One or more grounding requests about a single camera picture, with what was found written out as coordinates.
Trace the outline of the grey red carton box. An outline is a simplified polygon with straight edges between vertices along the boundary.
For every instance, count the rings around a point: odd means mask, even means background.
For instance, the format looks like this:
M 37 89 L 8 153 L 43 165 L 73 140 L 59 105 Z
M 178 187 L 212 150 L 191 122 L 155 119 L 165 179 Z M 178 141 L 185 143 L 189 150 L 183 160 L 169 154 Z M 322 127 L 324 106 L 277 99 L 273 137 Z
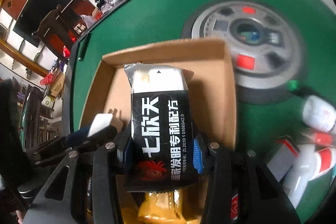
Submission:
M 265 164 L 275 179 L 280 182 L 291 169 L 298 155 L 298 147 L 290 137 L 284 136 L 276 140 L 275 146 L 265 157 Z

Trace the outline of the white pill bottle red label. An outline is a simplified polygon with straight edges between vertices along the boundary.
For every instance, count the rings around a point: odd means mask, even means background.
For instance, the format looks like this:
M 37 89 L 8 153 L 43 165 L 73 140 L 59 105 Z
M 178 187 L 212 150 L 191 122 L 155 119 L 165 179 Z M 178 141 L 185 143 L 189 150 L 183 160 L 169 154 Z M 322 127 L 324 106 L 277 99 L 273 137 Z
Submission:
M 312 165 L 311 180 L 327 174 L 335 166 L 335 148 L 329 147 L 315 151 Z

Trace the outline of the shallow cardboard box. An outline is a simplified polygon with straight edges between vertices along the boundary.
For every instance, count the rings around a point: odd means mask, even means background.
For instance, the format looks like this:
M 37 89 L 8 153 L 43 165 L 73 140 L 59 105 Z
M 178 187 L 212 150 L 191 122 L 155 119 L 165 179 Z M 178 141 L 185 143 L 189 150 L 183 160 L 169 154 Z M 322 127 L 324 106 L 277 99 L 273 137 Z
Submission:
M 80 118 L 93 155 L 94 223 L 230 223 L 235 79 L 222 39 L 102 56 Z

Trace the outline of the black marker pen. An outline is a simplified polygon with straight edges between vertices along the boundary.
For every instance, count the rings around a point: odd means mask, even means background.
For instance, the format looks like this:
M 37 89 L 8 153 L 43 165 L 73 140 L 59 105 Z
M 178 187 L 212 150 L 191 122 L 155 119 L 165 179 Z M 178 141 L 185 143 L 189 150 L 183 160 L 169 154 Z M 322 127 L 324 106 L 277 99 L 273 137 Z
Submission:
M 90 39 L 91 39 L 91 36 L 92 36 L 92 33 L 88 32 L 86 34 L 86 36 L 83 38 L 83 40 L 81 42 L 81 48 L 80 48 L 78 58 L 77 58 L 78 61 L 83 61 L 84 60 L 85 54 L 86 54 L 86 51 L 87 51 L 87 48 L 88 48 L 88 44 L 89 44 Z

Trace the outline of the small white box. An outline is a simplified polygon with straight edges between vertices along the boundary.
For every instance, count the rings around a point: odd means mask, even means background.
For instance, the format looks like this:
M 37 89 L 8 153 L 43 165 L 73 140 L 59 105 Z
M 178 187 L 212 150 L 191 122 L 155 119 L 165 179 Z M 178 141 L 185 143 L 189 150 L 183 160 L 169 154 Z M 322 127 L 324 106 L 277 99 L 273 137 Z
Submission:
M 96 114 L 91 123 L 87 137 L 92 137 L 96 133 L 100 132 L 104 128 L 108 127 L 113 119 L 112 113 L 100 113 Z

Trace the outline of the black snack packet white text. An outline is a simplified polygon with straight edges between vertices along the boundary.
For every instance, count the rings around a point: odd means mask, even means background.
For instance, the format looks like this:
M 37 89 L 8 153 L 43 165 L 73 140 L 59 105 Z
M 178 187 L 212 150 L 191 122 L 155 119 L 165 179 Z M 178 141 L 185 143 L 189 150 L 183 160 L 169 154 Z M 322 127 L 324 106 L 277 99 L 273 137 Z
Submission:
M 185 71 L 159 64 L 124 66 L 131 87 L 134 165 L 130 192 L 169 192 L 198 182 L 193 165 L 193 119 Z

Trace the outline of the white spray bottle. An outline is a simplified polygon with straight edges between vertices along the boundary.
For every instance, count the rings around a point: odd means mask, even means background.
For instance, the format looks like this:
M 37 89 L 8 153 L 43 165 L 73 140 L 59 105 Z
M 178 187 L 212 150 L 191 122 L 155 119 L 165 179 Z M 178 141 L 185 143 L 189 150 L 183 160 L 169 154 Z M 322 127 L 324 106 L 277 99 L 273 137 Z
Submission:
M 302 144 L 298 146 L 299 155 L 284 178 L 282 189 L 287 194 L 291 204 L 296 209 L 305 193 L 308 182 L 313 177 L 317 161 L 315 145 Z

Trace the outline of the red tube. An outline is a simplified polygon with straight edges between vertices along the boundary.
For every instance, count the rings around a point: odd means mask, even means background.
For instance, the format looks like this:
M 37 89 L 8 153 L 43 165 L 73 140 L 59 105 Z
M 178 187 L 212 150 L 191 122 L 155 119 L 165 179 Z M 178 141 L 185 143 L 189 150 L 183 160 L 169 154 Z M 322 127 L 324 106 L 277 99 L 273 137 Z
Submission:
M 310 143 L 321 147 L 335 147 L 335 135 L 317 131 L 305 131 L 302 136 Z

